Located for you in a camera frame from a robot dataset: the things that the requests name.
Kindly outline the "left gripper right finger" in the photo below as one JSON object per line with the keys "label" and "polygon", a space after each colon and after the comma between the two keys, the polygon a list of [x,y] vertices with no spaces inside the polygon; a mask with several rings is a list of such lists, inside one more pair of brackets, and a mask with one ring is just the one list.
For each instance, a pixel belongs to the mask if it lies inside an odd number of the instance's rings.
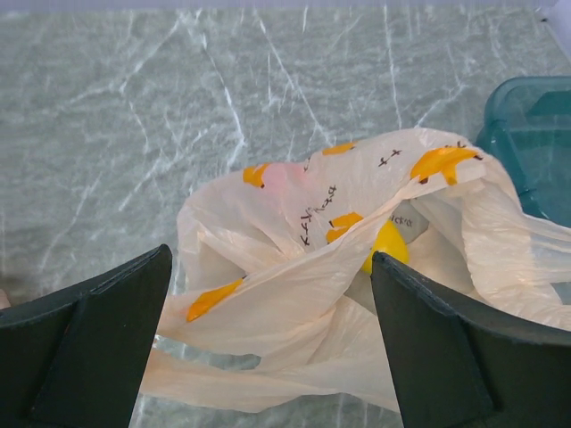
{"label": "left gripper right finger", "polygon": [[568,427],[570,333],[490,307],[385,253],[372,291],[406,427]]}

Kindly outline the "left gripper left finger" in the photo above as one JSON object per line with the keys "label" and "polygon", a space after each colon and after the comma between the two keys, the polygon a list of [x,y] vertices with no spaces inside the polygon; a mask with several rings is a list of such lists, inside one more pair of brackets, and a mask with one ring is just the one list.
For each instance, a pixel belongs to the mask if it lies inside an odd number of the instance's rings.
{"label": "left gripper left finger", "polygon": [[2,309],[1,425],[127,427],[171,269],[171,250],[162,244]]}

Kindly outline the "yellow mango fruit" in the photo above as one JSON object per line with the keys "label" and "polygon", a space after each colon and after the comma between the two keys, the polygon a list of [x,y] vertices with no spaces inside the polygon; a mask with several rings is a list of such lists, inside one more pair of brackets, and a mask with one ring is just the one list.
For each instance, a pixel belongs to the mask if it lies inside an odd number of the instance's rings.
{"label": "yellow mango fruit", "polygon": [[392,220],[387,220],[379,229],[369,255],[361,266],[361,270],[366,274],[372,273],[372,261],[376,252],[386,253],[401,263],[409,263],[410,255],[407,244]]}

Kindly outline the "orange plastic bag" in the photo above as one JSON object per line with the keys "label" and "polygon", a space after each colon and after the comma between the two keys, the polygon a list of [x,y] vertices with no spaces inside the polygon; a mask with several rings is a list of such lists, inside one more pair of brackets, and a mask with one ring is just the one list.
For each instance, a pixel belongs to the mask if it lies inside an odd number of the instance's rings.
{"label": "orange plastic bag", "polygon": [[570,278],[569,229],[526,215],[508,172],[467,139],[404,129],[194,191],[177,218],[186,287],[165,301],[158,333],[260,363],[221,369],[152,350],[140,391],[248,413],[336,393],[396,410],[372,300],[349,294],[387,225],[425,276],[569,328],[554,288]]}

